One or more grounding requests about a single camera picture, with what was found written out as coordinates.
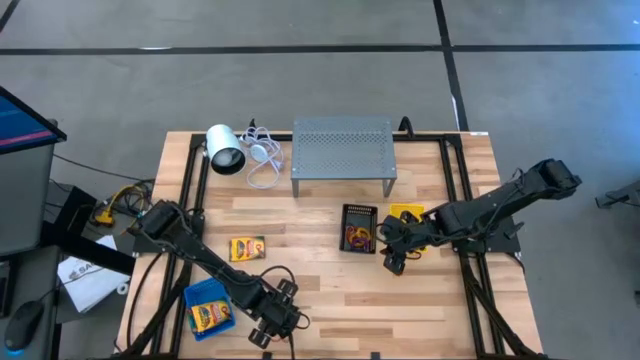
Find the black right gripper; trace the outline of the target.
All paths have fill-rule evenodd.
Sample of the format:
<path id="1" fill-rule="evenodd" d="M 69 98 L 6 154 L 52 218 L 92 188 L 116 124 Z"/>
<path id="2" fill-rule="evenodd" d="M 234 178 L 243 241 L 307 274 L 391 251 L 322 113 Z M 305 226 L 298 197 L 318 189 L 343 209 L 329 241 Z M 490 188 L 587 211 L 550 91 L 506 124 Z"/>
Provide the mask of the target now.
<path id="1" fill-rule="evenodd" d="M 388 215 L 380 224 L 381 241 L 386 245 L 383 266 L 394 275 L 402 275 L 408 254 L 435 244 L 435 223 L 425 212 L 414 217 L 404 211 L 402 218 Z"/>

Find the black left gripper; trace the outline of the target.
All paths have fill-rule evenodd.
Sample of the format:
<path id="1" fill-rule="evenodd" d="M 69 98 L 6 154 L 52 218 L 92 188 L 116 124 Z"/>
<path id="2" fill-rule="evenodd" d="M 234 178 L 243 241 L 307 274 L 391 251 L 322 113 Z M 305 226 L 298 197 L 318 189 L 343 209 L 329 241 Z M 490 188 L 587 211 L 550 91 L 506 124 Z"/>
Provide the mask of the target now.
<path id="1" fill-rule="evenodd" d="M 281 279 L 276 287 L 259 281 L 250 286 L 248 316 L 257 323 L 248 339 L 266 349 L 273 337 L 290 337 L 298 327 L 302 312 L 294 304 L 298 286 L 294 281 Z"/>

